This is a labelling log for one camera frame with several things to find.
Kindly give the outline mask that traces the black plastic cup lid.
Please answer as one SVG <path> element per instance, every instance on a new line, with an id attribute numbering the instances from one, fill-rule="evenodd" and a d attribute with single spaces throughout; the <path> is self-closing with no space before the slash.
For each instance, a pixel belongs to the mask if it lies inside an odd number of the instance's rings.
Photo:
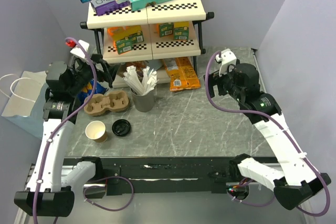
<path id="1" fill-rule="evenodd" d="M 126 119 L 118 119 L 112 125 L 114 135 L 124 137 L 131 132 L 131 124 Z"/>

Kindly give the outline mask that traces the brown paper coffee cup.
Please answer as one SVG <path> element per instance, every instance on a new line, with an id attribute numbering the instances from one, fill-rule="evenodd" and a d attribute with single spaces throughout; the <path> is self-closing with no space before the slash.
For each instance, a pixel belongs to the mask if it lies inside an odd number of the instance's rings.
<path id="1" fill-rule="evenodd" d="M 107 140 L 106 126 L 102 121 L 92 121 L 85 129 L 86 137 L 96 143 L 103 143 Z"/>

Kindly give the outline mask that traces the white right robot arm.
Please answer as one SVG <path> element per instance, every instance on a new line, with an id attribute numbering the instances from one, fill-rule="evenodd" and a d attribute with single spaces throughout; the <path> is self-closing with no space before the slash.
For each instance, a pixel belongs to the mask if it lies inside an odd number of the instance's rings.
<path id="1" fill-rule="evenodd" d="M 311 164 L 290 132 L 275 98 L 261 91 L 256 67 L 248 63 L 224 64 L 213 73 L 206 72 L 204 81 L 211 105 L 223 112 L 230 112 L 213 102 L 214 86 L 217 86 L 219 95 L 231 96 L 239 105 L 234 113 L 248 117 L 267 141 L 281 167 L 276 170 L 247 154 L 241 154 L 232 160 L 230 177 L 235 181 L 249 178 L 262 184 L 273 192 L 277 201 L 287 210 L 299 208 L 303 202 L 323 190 L 326 205 L 315 215 L 324 215 L 330 207 L 328 185 L 331 184 L 331 178 Z"/>

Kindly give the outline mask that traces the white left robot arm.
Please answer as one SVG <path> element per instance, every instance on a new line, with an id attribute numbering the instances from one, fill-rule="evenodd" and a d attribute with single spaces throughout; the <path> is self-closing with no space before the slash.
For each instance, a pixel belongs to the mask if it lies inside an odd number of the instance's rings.
<path id="1" fill-rule="evenodd" d="M 72 66 L 55 61 L 46 71 L 40 151 L 26 188 L 14 197 L 15 205 L 34 218 L 69 216 L 75 189 L 87 181 L 98 183 L 103 179 L 98 157 L 82 157 L 68 175 L 61 175 L 68 141 L 82 108 L 78 94 L 93 79 L 112 86 L 117 74 L 118 69 L 110 66 L 101 54 L 93 54 L 90 60 L 77 58 Z"/>

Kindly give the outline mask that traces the green box front left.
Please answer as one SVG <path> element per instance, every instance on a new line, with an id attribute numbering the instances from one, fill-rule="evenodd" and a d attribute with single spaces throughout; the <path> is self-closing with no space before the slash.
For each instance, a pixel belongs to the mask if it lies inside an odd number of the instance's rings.
<path id="1" fill-rule="evenodd" d="M 124 39 L 117 40 L 115 42 L 115 47 L 119 55 L 133 50 L 133 41 L 128 37 Z"/>

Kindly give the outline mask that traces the brown cardboard cup carrier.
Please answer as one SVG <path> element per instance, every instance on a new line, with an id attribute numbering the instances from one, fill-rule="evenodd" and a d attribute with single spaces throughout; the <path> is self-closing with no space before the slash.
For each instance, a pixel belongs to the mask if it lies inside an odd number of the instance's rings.
<path id="1" fill-rule="evenodd" d="M 84 107 L 84 111 L 90 116 L 100 116 L 104 113 L 121 112 L 128 108 L 129 98 L 125 91 L 111 91 L 108 94 L 94 94 Z"/>

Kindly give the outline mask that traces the green box behind left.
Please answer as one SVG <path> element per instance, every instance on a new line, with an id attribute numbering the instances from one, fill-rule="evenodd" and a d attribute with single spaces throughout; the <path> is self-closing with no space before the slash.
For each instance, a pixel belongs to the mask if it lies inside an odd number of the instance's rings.
<path id="1" fill-rule="evenodd" d="M 143 32 L 142 31 L 137 31 L 136 33 L 130 34 L 128 36 L 129 40 L 135 44 L 139 42 L 144 42 L 144 37 L 143 37 Z"/>

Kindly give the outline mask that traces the orange box left shelf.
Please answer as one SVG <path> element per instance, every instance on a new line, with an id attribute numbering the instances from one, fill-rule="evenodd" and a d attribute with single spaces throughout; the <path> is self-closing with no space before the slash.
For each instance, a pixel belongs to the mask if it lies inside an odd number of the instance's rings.
<path id="1" fill-rule="evenodd" d="M 140 25 L 107 28 L 107 33 L 111 36 L 114 46 L 117 40 L 124 39 L 137 31 L 142 31 L 142 27 Z"/>

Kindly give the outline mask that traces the wrapped white straws bundle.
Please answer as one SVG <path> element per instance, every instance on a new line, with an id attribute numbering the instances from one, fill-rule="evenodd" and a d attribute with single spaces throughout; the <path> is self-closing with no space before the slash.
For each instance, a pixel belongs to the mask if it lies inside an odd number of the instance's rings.
<path id="1" fill-rule="evenodd" d="M 135 66 L 127 67 L 126 72 L 123 73 L 123 80 L 139 96 L 147 95 L 157 85 L 157 72 L 154 69 L 146 67 L 142 69 L 142 73 L 143 77 L 139 79 Z"/>

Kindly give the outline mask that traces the cream two-tier shelf rack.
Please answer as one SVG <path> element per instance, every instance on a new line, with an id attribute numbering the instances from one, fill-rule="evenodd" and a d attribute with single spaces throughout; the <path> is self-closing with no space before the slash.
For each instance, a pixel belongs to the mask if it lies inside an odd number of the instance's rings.
<path id="1" fill-rule="evenodd" d="M 196 70 L 197 56 L 206 52 L 203 47 L 202 22 L 213 18 L 214 13 L 206 12 L 201 0 L 172 0 L 136 12 L 125 7 L 102 16 L 97 16 L 89 7 L 87 20 L 80 27 L 94 32 L 97 51 L 109 64 L 188 57 Z M 172 36 L 160 37 L 155 27 L 167 22 L 189 22 L 189 39 L 181 41 L 174 40 Z M 107 29 L 132 25 L 142 27 L 144 41 L 136 43 L 132 51 L 120 55 Z"/>

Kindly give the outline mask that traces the grey straw holder cup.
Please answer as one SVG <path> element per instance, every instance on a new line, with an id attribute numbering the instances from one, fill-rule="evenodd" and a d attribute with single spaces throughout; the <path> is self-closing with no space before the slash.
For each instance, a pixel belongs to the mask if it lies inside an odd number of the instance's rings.
<path id="1" fill-rule="evenodd" d="M 135 108 L 140 112 L 149 112 L 154 108 L 155 105 L 155 95 L 154 90 L 151 90 L 146 95 L 137 95 L 133 89 L 131 89 L 132 100 Z"/>

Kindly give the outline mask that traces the green box right shelf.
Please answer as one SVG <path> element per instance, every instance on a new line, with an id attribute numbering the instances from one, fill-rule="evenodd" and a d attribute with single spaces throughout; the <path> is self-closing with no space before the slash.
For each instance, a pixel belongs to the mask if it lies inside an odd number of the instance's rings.
<path id="1" fill-rule="evenodd" d="M 159 37 L 165 37 L 173 34 L 174 25 L 173 23 L 160 23 L 157 24 L 157 32 Z"/>

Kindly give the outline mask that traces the yellow green box right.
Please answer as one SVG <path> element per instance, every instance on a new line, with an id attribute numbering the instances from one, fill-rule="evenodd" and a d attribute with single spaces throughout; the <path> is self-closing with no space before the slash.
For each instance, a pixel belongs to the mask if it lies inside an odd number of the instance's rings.
<path id="1" fill-rule="evenodd" d="M 173 27 L 174 40 L 188 40 L 189 38 L 189 21 L 175 22 Z"/>

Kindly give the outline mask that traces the light blue paper bag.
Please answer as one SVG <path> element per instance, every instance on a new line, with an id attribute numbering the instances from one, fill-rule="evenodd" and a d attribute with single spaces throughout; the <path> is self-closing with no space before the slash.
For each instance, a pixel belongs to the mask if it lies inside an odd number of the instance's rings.
<path id="1" fill-rule="evenodd" d="M 11 83 L 6 85 L 6 91 L 1 90 L 2 95 L 8 98 L 1 114 L 2 118 L 42 139 L 46 73 L 24 71 L 21 76 L 10 73 L 1 77 L 1 81 L 6 79 Z"/>

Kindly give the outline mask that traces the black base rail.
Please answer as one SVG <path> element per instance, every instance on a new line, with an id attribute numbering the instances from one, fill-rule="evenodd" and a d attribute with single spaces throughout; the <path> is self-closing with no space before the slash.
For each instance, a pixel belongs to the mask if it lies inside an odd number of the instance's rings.
<path id="1" fill-rule="evenodd" d="M 224 194 L 242 176 L 231 157 L 103 157 L 102 173 L 85 186 L 105 185 L 108 196 L 134 192 Z"/>

